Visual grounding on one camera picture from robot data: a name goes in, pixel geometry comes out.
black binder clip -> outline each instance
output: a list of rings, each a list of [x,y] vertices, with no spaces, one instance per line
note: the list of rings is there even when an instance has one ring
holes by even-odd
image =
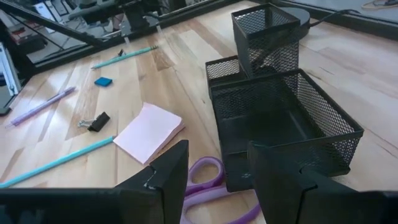
[[[121,50],[119,51],[119,53],[118,53],[118,56],[116,56],[116,57],[114,57],[114,58],[122,57],[123,55],[126,55],[126,53],[124,52],[123,49],[121,49]]]
[[[105,112],[101,113],[96,119],[91,119],[88,121],[81,120],[77,124],[79,128],[87,127],[89,131],[100,131],[103,126],[111,119]]]

scissors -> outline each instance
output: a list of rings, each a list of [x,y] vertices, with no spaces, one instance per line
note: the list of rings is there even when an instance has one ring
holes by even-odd
[[[202,168],[205,164],[213,164],[218,168],[218,174],[214,179],[207,182],[195,184],[192,181],[192,177]],[[224,181],[224,169],[223,163],[211,156],[205,156],[197,160],[194,165],[188,171],[188,183],[187,189],[185,190],[184,204],[182,207],[181,221],[180,224],[193,224],[187,217],[187,211],[190,207],[199,203],[208,202],[217,198],[225,197],[233,193],[229,193],[226,187],[222,185]],[[244,224],[255,219],[260,212],[260,205],[257,204],[249,212],[229,222],[229,224]]]

paper pad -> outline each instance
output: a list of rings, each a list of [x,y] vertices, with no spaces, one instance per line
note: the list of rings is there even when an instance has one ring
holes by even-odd
[[[113,142],[145,164],[183,128],[179,116],[150,103],[144,103],[139,115]]]

mesh tray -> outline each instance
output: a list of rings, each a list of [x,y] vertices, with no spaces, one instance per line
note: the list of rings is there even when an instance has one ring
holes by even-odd
[[[238,56],[222,58],[206,62],[207,85],[209,97],[210,88],[216,85],[245,80],[248,77],[239,64]]]
[[[249,141],[328,176],[349,172],[363,129],[303,70],[211,88],[228,191],[250,189]]]
[[[300,20],[272,4],[232,13],[239,61],[249,77],[299,67]]]

blue eraser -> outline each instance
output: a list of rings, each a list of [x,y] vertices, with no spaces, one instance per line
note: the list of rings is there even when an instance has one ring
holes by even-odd
[[[95,82],[94,82],[95,85],[100,85],[100,86],[108,86],[111,83],[112,83],[112,79],[105,78],[105,77],[101,77],[101,78],[95,80]]]

